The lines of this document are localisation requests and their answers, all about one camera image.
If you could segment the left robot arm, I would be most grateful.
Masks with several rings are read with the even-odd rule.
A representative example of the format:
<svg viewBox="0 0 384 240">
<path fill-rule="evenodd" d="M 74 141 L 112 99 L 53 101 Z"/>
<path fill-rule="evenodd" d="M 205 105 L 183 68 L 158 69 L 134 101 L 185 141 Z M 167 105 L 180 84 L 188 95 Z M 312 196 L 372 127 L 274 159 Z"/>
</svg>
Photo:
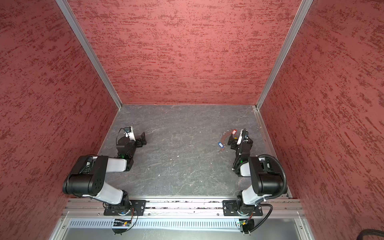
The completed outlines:
<svg viewBox="0 0 384 240">
<path fill-rule="evenodd" d="M 136 138 L 131 127 L 122 129 L 125 135 L 116 141 L 118 156 L 80 156 L 63 183 L 65 195 L 92 198 L 103 203 L 105 216 L 134 215 L 135 207 L 127 191 L 105 182 L 107 173 L 122 173 L 132 169 L 137 148 L 147 144 L 146 134 Z"/>
</svg>

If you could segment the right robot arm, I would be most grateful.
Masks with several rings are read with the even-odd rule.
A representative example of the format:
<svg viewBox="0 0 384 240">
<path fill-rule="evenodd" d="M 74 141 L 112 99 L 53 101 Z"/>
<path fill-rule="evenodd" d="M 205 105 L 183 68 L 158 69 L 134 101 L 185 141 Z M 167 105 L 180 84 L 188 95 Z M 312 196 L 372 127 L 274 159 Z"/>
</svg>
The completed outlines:
<svg viewBox="0 0 384 240">
<path fill-rule="evenodd" d="M 251 156 L 253 141 L 247 134 L 230 135 L 228 145 L 235 150 L 232 170 L 239 177 L 251 179 L 251 185 L 240 191 L 235 201 L 224 201 L 224 214 L 251 216 L 262 214 L 261 204 L 275 199 L 288 191 L 288 180 L 281 163 L 273 156 Z"/>
</svg>

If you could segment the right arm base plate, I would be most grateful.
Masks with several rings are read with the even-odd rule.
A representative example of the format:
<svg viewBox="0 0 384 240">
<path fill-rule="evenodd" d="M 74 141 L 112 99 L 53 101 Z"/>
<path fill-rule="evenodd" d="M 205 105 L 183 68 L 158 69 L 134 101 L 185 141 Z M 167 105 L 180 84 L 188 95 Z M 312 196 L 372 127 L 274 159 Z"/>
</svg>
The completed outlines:
<svg viewBox="0 0 384 240">
<path fill-rule="evenodd" d="M 250 217 L 252 215 L 261 217 L 263 215 L 263 210 L 260 207 L 239 204 L 234 200 L 225 200 L 222 204 L 224 216 Z"/>
</svg>

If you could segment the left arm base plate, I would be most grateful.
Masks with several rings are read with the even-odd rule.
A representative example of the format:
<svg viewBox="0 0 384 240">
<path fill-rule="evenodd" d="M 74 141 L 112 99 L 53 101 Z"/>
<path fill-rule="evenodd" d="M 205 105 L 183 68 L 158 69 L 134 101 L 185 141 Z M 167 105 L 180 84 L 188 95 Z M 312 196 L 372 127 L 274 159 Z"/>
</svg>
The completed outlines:
<svg viewBox="0 0 384 240">
<path fill-rule="evenodd" d="M 146 200 L 130 200 L 128 205 L 124 206 L 122 204 L 111 205 L 104 203 L 104 216 L 143 216 L 146 208 Z"/>
</svg>

